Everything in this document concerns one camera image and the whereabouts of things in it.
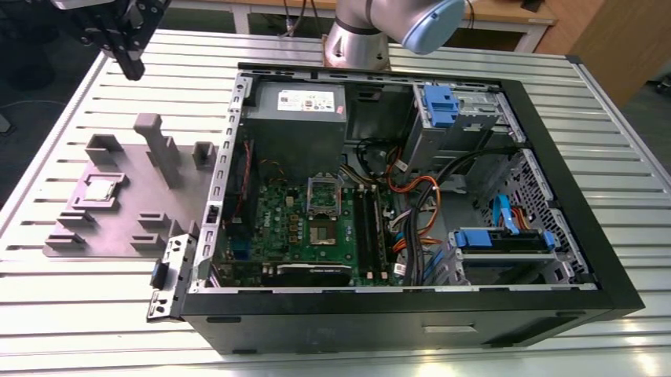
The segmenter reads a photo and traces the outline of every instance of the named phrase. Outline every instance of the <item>label sticker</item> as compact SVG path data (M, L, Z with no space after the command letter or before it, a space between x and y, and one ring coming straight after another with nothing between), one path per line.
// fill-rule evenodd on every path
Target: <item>label sticker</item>
M400 160L398 160L398 161L396 161L394 166L400 169L400 171L406 171L406 169L408 169L408 164L406 164L406 163L404 163L404 162L402 162L402 161L400 161Z
M333 92L282 90L276 109L284 112L334 112Z

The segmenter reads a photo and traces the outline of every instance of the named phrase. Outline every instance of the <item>black cable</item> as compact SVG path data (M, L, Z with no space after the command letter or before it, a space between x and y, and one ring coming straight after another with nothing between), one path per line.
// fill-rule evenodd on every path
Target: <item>black cable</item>
M380 139L377 137L366 137L365 139L361 139L358 141L358 143L356 143L356 146L354 146L356 161L358 162L360 168L364 171L364 173L369 179L377 180L377 178L380 178L380 176L377 174L374 174L374 172L369 168L368 161L365 161L365 158L364 158L365 150L361 149L361 147L377 147L377 146L393 147L393 146L397 146L396 144L397 144L396 141L389 140L389 139Z
M472 8L470 0L465 0L468 3L468 8L470 9L470 14L468 15L468 28L473 29L474 27L474 10Z
M312 12L314 12L316 32L318 33L318 38L321 38L321 22L318 20L318 15L316 14L314 0L310 0L310 4L312 4Z
M286 15L286 19L289 19L289 6L286 5L286 0L284 0L284 14Z
M286 36L292 37L293 36L293 32L297 30L297 27L301 25L302 15L305 14L305 7L306 7L306 0L302 0L301 13L297 15L296 23L293 24L293 27L289 30L286 30L286 32L282 35L280 35L280 37L286 37Z

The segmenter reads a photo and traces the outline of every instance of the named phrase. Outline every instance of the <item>cable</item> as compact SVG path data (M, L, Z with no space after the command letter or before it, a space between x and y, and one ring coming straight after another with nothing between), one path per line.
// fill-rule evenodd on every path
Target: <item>cable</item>
M465 0L468 3L468 8L470 9L470 14L468 15L468 28L472 30L474 28L474 10L472 8L470 0Z
M310 4L312 4L312 11L314 12L316 32L318 33L318 36L321 37L321 22L318 19L318 15L316 14L314 0L310 0Z
M502 148L489 148L489 149L481 149L478 151L466 153L461 157L453 159L448 165L440 170L438 175L434 179L436 181L436 187L438 187L440 183L445 181L445 179L456 172L466 163L469 163L473 159L476 159L480 156L484 155L492 155L492 154L512 154L518 152L517 147L502 147ZM418 209L424 205L424 202L428 199L429 193L430 193L430 187L428 186L424 188L421 191L421 194L418 196L418 200L414 203L414 205L410 207L410 214L408 215L405 219L405 226L404 226L404 239L405 239L405 244L406 244L406 252L408 252L408 260L412 258L416 258L417 254L421 254L421 247L420 247L420 240L418 240L418 232L417 232L417 221L418 221ZM420 277L424 274L424 258L416 258L417 259L417 266L416 271L413 271L413 283L420 285Z
M429 238L429 237L421 238L421 239L418 239L418 241L421 242L422 245L438 245L442 243L441 240L436 240L434 238ZM404 248L405 248L405 241L401 239L393 245L393 248L392 248L393 253L398 253Z
M340 171L342 171L346 174L346 176L352 178L353 181L358 182L365 186L369 186L370 184L374 183L372 179L361 177L360 174L356 172L354 168L346 165L345 163L340 164Z
M0 106L1 108L10 108L11 106L15 106L17 104L58 104L59 106L65 107L66 104L58 101L47 101L47 100L27 100L27 101L15 101L11 102L10 104L5 104Z
M361 139L354 146L356 161L358 162L360 168L364 171L365 175L374 181L377 180L377 175L373 173L372 169L369 168L368 161L365 161L364 159L365 150L361 150L361 147L362 146L373 147L385 145L393 145L392 149L386 153L386 163L389 163L389 156L393 154L393 150L400 151L398 146L394 145L394 141L388 139L380 139L377 137L366 137L365 139Z
M280 35L280 37L292 37L293 36L293 32L297 30L297 27L300 26L301 21L302 21L302 15L305 14L305 7L306 7L306 0L302 0L301 13L297 15L296 23L293 24L290 29L286 30L286 32L282 35Z
M246 154L246 162L244 163L244 178L242 178L242 187L240 188L240 196L237 197L237 204L234 206L234 212L232 213L230 218L225 221L225 224L229 224L234 219L240 210L242 209L242 197L244 192L246 191L246 182L249 181L249 168L252 167L252 153L249 152L249 143L244 142L244 152Z
M284 0L284 14L286 15L286 19L289 18L289 6L286 5L286 0Z

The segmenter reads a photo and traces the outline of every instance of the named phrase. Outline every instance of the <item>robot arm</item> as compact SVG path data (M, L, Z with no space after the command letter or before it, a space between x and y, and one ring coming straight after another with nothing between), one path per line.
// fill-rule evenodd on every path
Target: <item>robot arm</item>
M25 0L81 43L94 43L139 80L139 55L170 0ZM338 0L325 42L328 65L385 69L386 35L417 54L434 51L458 26L462 0Z
M413 53L430 53L456 31L462 11L462 0L338 0L325 60L333 67L385 69L386 36Z
M26 0L37 12L85 45L94 43L118 62L127 80L139 80L139 55L169 0Z

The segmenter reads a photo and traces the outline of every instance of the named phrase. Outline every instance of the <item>aluminum table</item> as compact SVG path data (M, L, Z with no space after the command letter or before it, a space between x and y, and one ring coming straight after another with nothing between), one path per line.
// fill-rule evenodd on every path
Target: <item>aluminum table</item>
M0 212L0 371L153 375L671 375L671 184L586 70L564 57L390 47L396 71L520 80L644 300L520 350L220 356L188 324L146 324L153 261L49 260L42 241L91 134L139 143L137 112L179 145L216 142L240 61L320 64L320 41L157 31L125 80L99 56Z

